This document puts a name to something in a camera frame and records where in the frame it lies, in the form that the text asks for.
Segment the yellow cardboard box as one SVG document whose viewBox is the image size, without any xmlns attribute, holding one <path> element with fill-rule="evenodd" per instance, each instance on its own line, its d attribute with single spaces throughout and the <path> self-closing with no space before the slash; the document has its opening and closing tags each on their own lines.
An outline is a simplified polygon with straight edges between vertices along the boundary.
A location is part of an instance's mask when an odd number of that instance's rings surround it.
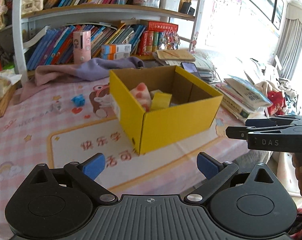
<svg viewBox="0 0 302 240">
<path fill-rule="evenodd" d="M 138 154 L 209 129 L 223 95 L 180 66 L 114 69 L 109 72 L 113 110 Z M 139 83 L 172 96 L 173 105 L 145 111 L 131 94 Z"/>
</svg>

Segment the blue plastic bag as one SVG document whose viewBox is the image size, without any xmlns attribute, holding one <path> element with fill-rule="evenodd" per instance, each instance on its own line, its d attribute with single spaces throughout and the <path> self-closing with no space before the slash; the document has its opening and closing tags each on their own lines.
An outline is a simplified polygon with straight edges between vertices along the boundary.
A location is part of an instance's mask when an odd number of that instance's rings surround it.
<svg viewBox="0 0 302 240">
<path fill-rule="evenodd" d="M 79 94 L 77 96 L 74 96 L 71 101 L 76 107 L 82 107 L 85 105 L 85 97 L 83 94 Z"/>
</svg>

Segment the yellow tape roll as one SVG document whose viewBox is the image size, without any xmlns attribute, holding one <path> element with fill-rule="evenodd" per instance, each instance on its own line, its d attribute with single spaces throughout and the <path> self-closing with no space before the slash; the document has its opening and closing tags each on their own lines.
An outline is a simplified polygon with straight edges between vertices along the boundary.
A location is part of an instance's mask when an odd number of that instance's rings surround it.
<svg viewBox="0 0 302 240">
<path fill-rule="evenodd" d="M 170 106 L 172 94 L 157 92 L 154 94 L 151 104 L 151 111 L 166 109 Z"/>
</svg>

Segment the pink plush pig toy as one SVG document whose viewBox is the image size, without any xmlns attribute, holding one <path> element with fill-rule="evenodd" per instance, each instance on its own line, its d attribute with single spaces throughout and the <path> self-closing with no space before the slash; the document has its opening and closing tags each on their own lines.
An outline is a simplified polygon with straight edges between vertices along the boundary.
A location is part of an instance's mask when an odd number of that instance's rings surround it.
<svg viewBox="0 0 302 240">
<path fill-rule="evenodd" d="M 150 111 L 152 99 L 145 83 L 139 83 L 130 93 L 146 112 Z"/>
</svg>

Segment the white square charger block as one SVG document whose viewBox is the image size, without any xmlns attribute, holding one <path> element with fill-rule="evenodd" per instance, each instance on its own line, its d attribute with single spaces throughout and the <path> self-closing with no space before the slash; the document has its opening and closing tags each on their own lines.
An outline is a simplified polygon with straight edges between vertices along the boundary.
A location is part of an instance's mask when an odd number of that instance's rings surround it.
<svg viewBox="0 0 302 240">
<path fill-rule="evenodd" d="M 155 96 L 156 93 L 162 93 L 162 91 L 159 90 L 159 89 L 157 89 L 157 90 L 152 90 L 152 91 L 150 92 L 150 96 L 151 96 L 152 99 L 154 98 L 154 96 Z"/>
</svg>

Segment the pink purple cloth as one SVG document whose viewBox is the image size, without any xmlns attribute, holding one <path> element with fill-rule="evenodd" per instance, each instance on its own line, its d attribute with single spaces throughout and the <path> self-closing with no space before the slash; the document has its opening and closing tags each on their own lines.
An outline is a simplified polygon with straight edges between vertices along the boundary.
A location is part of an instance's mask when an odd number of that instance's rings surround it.
<svg viewBox="0 0 302 240">
<path fill-rule="evenodd" d="M 96 81 L 109 76 L 112 69 L 143 68 L 144 62 L 134 56 L 126 59 L 104 60 L 93 58 L 81 64 L 58 64 L 38 66 L 34 77 L 26 82 L 14 96 L 14 103 L 20 104 L 53 83 L 74 83 Z"/>
</svg>

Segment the black smartphone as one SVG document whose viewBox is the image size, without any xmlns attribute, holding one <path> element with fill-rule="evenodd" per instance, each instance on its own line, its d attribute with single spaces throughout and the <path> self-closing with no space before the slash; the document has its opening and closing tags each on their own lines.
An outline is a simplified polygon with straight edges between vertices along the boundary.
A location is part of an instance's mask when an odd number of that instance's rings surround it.
<svg viewBox="0 0 302 240">
<path fill-rule="evenodd" d="M 192 62 L 182 62 L 181 66 L 184 70 L 186 70 L 187 72 L 193 74 L 194 76 L 198 77 L 199 79 L 201 78 L 196 65 Z"/>
</svg>

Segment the brown envelope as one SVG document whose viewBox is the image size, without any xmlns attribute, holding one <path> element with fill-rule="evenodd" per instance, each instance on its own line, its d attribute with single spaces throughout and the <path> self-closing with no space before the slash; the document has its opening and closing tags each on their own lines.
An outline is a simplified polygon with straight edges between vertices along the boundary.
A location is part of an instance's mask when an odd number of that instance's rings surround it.
<svg viewBox="0 0 302 240">
<path fill-rule="evenodd" d="M 186 49 L 157 50 L 156 53 L 161 60 L 195 61 L 195 57 Z"/>
</svg>

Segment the orange white box lower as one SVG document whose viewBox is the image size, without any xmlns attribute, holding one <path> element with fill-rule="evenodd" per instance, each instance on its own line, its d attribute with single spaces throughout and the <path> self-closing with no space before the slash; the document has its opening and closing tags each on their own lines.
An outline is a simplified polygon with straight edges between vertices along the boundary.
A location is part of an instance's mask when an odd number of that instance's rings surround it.
<svg viewBox="0 0 302 240">
<path fill-rule="evenodd" d="M 118 60 L 118 59 L 126 59 L 128 57 L 130 57 L 130 52 L 101 54 L 101 58 L 104 60 Z"/>
</svg>

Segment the orange white box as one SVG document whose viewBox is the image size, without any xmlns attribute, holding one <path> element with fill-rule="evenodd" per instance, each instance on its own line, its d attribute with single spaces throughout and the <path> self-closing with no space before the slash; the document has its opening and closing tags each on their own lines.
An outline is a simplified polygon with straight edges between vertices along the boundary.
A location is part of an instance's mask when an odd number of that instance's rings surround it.
<svg viewBox="0 0 302 240">
<path fill-rule="evenodd" d="M 130 57 L 130 52 L 101 54 L 101 58 L 104 60 L 118 60 L 118 59 L 126 59 L 128 57 Z"/>
<path fill-rule="evenodd" d="M 104 44 L 101 46 L 102 54 L 131 52 L 131 44 Z"/>
</svg>

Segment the row of blue books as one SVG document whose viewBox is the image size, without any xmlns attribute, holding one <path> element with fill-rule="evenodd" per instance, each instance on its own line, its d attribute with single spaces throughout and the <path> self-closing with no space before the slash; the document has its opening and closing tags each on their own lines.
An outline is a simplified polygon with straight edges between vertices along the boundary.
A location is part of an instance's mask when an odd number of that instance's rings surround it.
<svg viewBox="0 0 302 240">
<path fill-rule="evenodd" d="M 67 25 L 57 29 L 48 29 L 40 39 L 26 64 L 27 70 L 35 70 L 38 66 L 52 64 L 55 57 L 61 55 L 65 42 L 72 39 L 72 34 L 80 25 Z"/>
</svg>

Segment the white tissue pack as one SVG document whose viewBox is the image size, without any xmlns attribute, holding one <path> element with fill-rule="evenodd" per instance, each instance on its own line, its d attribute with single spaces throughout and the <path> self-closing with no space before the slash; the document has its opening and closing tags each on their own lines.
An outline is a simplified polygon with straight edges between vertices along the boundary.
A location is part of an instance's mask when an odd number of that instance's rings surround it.
<svg viewBox="0 0 302 240">
<path fill-rule="evenodd" d="M 0 99 L 4 97 L 14 84 L 20 81 L 21 77 L 21 74 L 15 74 L 12 70 L 3 70 L 0 72 Z"/>
</svg>

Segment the pink cylindrical device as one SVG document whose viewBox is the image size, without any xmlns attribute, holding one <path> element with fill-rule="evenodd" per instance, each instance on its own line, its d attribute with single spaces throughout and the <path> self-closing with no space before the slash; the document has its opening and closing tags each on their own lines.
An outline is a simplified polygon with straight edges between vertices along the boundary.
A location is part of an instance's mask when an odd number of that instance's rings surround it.
<svg viewBox="0 0 302 240">
<path fill-rule="evenodd" d="M 91 59 L 91 31 L 75 31 L 73 34 L 74 64 L 81 64 Z"/>
</svg>

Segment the white bookshelf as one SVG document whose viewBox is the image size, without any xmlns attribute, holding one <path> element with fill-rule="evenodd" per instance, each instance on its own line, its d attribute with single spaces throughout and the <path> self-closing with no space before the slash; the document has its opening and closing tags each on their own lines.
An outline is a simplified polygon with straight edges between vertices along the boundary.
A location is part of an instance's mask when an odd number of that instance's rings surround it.
<svg viewBox="0 0 302 240">
<path fill-rule="evenodd" d="M 152 7 L 121 4 L 82 4 L 69 7 L 52 8 L 39 12 L 21 15 L 22 0 L 12 0 L 12 37 L 15 52 L 15 71 L 20 74 L 21 84 L 24 85 L 30 77 L 27 72 L 25 53 L 27 49 L 23 43 L 23 31 L 26 31 L 27 38 L 33 38 L 47 25 L 50 27 L 61 27 L 68 23 L 85 22 L 112 22 L 130 18 L 150 19 L 168 21 L 179 18 L 193 22 L 192 34 L 189 39 L 181 39 L 191 43 L 195 33 L 200 29 L 201 17 L 205 0 L 197 0 L 198 5 L 195 16 L 189 16 L 180 12 Z"/>
</svg>

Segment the white pen holder box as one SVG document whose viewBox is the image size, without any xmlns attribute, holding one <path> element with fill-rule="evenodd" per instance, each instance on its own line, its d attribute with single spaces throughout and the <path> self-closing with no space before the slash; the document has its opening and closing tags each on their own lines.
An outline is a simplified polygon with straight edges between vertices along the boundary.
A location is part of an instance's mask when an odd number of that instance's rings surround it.
<svg viewBox="0 0 302 240">
<path fill-rule="evenodd" d="M 159 8 L 178 12 L 180 0 L 160 0 Z"/>
</svg>

